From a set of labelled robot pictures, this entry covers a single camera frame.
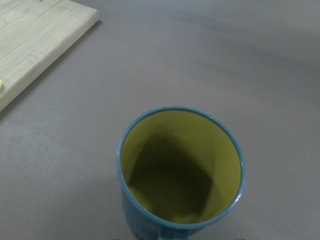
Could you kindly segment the blue mug yellow inside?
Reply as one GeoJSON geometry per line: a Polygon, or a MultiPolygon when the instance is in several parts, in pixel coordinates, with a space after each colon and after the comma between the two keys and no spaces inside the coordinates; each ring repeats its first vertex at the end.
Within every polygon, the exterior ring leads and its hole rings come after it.
{"type": "Polygon", "coordinates": [[[232,133],[185,106],[136,118],[120,139],[116,162],[124,216],[143,240],[189,240],[234,209],[246,182],[232,133]]]}

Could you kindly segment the bamboo cutting board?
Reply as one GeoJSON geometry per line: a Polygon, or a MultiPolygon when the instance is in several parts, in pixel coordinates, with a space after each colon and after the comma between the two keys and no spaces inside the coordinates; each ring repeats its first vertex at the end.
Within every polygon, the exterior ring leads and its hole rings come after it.
{"type": "Polygon", "coordinates": [[[99,17],[98,10],[71,0],[2,0],[0,108],[10,104],[99,17]]]}

